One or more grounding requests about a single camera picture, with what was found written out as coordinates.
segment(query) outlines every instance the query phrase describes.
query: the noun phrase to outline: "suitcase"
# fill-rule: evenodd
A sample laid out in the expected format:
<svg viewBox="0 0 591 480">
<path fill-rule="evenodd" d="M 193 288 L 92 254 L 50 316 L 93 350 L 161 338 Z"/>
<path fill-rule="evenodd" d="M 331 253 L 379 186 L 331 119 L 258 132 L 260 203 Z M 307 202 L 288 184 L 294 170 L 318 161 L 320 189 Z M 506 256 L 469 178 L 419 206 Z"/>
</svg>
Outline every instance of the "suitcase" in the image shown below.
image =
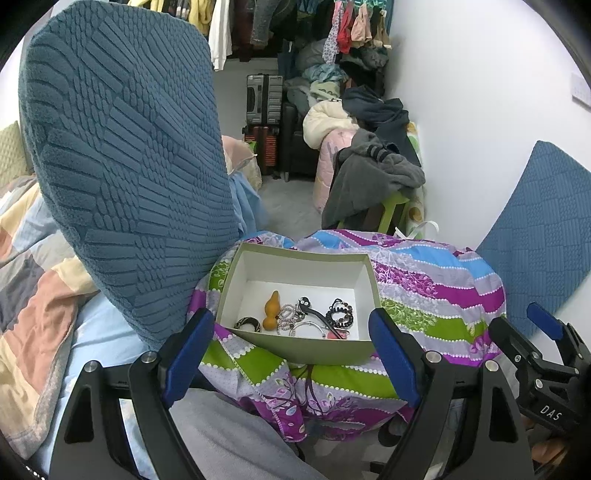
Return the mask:
<svg viewBox="0 0 591 480">
<path fill-rule="evenodd" d="M 244 129 L 244 141 L 256 142 L 256 162 L 262 175 L 275 173 L 277 170 L 277 127 L 251 126 Z"/>
<path fill-rule="evenodd" d="M 281 75 L 249 75 L 246 79 L 247 125 L 279 125 L 281 120 Z"/>
</svg>

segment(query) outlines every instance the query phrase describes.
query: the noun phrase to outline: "blue seat cushion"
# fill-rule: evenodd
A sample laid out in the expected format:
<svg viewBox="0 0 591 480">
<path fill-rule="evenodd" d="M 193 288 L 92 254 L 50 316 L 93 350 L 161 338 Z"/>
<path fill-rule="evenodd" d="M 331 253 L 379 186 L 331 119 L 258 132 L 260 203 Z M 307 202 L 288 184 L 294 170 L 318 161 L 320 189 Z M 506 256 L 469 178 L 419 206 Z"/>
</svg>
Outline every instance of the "blue seat cushion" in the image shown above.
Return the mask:
<svg viewBox="0 0 591 480">
<path fill-rule="evenodd" d="M 207 41 L 167 14 L 75 2 L 31 40 L 19 99 L 52 215 L 158 348 L 238 238 Z"/>
<path fill-rule="evenodd" d="M 476 252 L 502 278 L 507 319 L 532 336 L 527 306 L 551 314 L 591 270 L 591 173 L 537 142 L 505 209 Z"/>
</svg>

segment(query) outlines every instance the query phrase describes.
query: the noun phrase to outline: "gray pants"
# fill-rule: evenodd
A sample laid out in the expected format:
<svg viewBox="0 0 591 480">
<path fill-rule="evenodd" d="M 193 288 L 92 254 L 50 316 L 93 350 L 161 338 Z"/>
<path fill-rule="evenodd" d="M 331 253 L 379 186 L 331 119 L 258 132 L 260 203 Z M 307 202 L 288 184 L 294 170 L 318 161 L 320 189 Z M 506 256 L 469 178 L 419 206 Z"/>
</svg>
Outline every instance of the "gray pants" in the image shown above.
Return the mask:
<svg viewBox="0 0 591 480">
<path fill-rule="evenodd" d="M 220 394 L 189 389 L 170 414 L 207 480 L 326 480 L 302 462 L 265 420 Z"/>
</svg>

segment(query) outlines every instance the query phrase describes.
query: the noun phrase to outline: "orange gourd ornament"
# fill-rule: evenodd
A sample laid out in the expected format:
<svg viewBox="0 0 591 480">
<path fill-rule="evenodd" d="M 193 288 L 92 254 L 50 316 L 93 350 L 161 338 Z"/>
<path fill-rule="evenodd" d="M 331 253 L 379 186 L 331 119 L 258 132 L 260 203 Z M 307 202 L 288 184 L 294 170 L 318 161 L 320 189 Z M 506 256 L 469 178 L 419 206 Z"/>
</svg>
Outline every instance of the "orange gourd ornament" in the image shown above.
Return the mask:
<svg viewBox="0 0 591 480">
<path fill-rule="evenodd" d="M 262 327 L 265 330 L 275 330 L 277 328 L 277 319 L 275 318 L 281 305 L 279 304 L 279 292 L 275 290 L 271 298 L 265 303 L 265 319 L 262 321 Z"/>
</svg>

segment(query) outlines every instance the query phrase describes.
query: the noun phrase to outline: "gray hoodie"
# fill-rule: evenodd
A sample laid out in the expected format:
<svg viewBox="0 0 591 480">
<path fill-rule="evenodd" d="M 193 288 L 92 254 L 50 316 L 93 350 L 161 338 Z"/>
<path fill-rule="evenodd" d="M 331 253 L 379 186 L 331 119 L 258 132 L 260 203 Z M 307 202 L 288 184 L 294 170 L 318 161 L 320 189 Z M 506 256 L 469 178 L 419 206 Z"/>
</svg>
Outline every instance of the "gray hoodie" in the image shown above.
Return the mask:
<svg viewBox="0 0 591 480">
<path fill-rule="evenodd" d="M 416 189 L 425 183 L 423 169 L 394 153 L 375 134 L 360 129 L 351 146 L 336 156 L 336 177 L 322 213 L 322 228 L 386 200 L 394 192 Z"/>
</svg>

